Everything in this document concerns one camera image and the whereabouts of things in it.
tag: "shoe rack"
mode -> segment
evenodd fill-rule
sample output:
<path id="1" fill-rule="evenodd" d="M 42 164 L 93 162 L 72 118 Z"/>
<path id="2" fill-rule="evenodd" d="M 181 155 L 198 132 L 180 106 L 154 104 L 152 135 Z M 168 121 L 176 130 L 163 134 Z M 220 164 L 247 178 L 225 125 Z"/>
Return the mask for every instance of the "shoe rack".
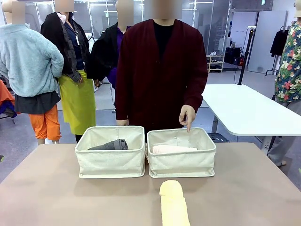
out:
<path id="1" fill-rule="evenodd" d="M 208 72 L 222 72 L 225 55 L 207 55 Z"/>

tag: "black pole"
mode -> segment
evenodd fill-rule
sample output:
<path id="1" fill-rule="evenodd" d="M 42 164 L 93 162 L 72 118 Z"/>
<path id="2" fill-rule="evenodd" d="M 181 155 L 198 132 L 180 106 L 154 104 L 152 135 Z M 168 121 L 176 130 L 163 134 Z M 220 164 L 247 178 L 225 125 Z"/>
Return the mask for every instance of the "black pole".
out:
<path id="1" fill-rule="evenodd" d="M 239 77 L 239 82 L 238 82 L 239 86 L 242 85 L 241 82 L 243 81 L 243 76 L 244 76 L 245 67 L 246 67 L 246 61 L 247 61 L 247 58 L 248 58 L 248 55 L 249 55 L 249 48 L 250 48 L 250 45 L 251 45 L 253 33 L 254 33 L 254 30 L 251 29 L 250 34 L 249 34 L 249 41 L 248 41 L 248 44 L 246 46 L 246 52 L 245 52 L 243 67 L 242 67 L 241 72 L 240 72 L 240 77 Z"/>

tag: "folded pink cloth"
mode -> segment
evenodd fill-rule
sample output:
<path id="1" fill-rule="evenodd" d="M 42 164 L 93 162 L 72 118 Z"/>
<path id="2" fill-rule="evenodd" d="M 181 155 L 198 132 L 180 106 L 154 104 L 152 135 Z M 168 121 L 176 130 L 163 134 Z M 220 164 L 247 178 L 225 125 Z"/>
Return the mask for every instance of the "folded pink cloth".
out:
<path id="1" fill-rule="evenodd" d="M 197 151 L 194 147 L 181 147 L 175 145 L 156 145 L 153 146 L 152 152 L 154 154 L 164 154 L 164 153 L 176 153 L 176 152 L 194 152 Z"/>

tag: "orange pants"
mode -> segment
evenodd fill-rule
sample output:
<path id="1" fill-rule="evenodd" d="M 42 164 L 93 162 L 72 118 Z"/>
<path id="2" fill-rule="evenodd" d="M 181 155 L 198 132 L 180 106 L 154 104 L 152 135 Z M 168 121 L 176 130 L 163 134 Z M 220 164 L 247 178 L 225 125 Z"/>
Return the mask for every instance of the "orange pants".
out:
<path id="1" fill-rule="evenodd" d="M 61 138 L 56 105 L 45 114 L 29 114 L 29 118 L 37 139 L 57 141 Z"/>

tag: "hawaiian shirt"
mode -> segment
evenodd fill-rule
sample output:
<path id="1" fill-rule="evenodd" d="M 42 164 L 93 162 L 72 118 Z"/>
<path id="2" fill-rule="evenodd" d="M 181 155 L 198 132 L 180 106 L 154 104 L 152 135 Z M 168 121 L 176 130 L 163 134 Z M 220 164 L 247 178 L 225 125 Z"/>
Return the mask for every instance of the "hawaiian shirt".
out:
<path id="1" fill-rule="evenodd" d="M 287 36 L 279 73 L 275 79 L 278 100 L 301 99 L 301 22 L 293 22 Z"/>

